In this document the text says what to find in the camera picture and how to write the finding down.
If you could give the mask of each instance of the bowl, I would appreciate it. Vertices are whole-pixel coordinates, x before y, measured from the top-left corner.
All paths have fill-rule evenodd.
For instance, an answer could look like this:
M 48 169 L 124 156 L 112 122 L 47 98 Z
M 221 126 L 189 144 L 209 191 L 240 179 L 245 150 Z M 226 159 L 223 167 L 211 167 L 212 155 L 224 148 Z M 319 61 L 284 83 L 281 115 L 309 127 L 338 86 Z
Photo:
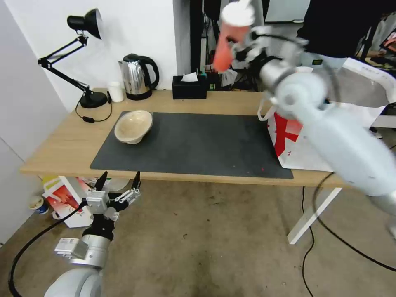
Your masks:
M 124 114 L 114 128 L 115 137 L 123 143 L 137 144 L 153 125 L 153 116 L 148 111 L 137 110 Z

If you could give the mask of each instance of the black desk mat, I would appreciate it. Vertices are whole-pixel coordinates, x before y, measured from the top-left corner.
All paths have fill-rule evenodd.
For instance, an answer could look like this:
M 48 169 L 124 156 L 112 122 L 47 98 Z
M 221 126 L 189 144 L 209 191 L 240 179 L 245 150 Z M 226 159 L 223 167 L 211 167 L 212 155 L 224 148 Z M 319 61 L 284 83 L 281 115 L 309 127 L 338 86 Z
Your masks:
M 120 143 L 113 127 L 90 168 L 293 178 L 279 164 L 266 122 L 244 115 L 153 113 L 139 144 Z

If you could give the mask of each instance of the lamp arm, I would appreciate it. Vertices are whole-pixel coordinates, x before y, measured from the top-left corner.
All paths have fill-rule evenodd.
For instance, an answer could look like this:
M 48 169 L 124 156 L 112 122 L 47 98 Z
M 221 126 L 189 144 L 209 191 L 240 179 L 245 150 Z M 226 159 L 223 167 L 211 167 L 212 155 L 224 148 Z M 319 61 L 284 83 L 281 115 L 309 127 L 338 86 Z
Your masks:
M 51 54 L 40 58 L 38 60 L 38 64 L 47 69 L 48 71 L 52 72 L 53 74 L 59 76 L 60 78 L 64 79 L 65 81 L 67 81 L 68 83 L 72 84 L 73 86 L 75 86 L 76 88 L 82 90 L 86 95 L 90 95 L 92 94 L 92 91 L 90 90 L 90 87 L 88 85 L 84 85 L 70 77 L 68 77 L 66 74 L 60 72 L 59 70 L 55 69 L 52 65 L 55 64 L 56 62 L 62 60 L 63 58 L 66 58 L 67 56 L 71 55 L 72 53 L 78 51 L 79 49 L 85 47 L 87 45 L 87 40 L 88 37 L 84 36 L 84 35 L 80 35 L 78 36 L 75 40 L 73 40 L 72 42 L 69 42 L 68 44 L 66 44 L 65 46 L 62 46 L 60 49 L 57 49 L 56 51 L 52 52 Z M 54 61 L 50 61 L 50 59 L 54 58 L 54 55 L 57 54 L 58 52 L 64 50 L 65 48 L 73 45 L 76 42 L 80 42 L 81 46 L 71 50 L 68 53 L 65 53 L 63 55 L 61 55 L 60 57 L 58 57 L 56 60 Z

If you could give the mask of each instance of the lamp base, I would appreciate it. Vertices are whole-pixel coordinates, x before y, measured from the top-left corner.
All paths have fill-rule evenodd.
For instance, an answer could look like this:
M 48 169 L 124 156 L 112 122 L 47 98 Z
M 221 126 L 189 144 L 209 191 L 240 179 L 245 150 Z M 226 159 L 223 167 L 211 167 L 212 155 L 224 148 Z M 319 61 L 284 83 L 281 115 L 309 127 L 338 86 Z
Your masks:
M 106 104 L 106 102 L 107 96 L 99 92 L 92 92 L 92 94 L 83 95 L 80 99 L 80 104 L 83 108 L 97 108 Z

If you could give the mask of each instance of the robotic arm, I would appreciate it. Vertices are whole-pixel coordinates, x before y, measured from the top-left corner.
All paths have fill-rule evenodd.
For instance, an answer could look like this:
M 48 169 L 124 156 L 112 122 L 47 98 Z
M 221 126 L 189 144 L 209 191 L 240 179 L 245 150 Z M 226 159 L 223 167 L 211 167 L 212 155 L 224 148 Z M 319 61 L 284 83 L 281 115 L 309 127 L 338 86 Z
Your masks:
M 55 248 L 58 255 L 69 259 L 71 264 L 79 268 L 62 274 L 48 288 L 45 297 L 102 296 L 101 270 L 106 265 L 108 247 L 113 240 L 114 222 L 119 212 L 141 195 L 140 172 L 136 174 L 132 188 L 114 199 L 102 191 L 106 178 L 107 171 L 86 198 L 93 215 L 92 225 L 83 232 L 81 239 L 61 238 Z
M 306 136 L 321 157 L 348 184 L 360 189 L 389 214 L 396 215 L 396 161 L 385 144 L 360 126 L 337 103 L 325 103 L 327 87 L 315 73 L 296 73 L 295 66 L 279 57 L 267 56 L 268 38 L 263 27 L 253 28 L 252 42 L 243 48 L 228 39 L 234 57 L 248 61 L 283 117 L 304 125 Z

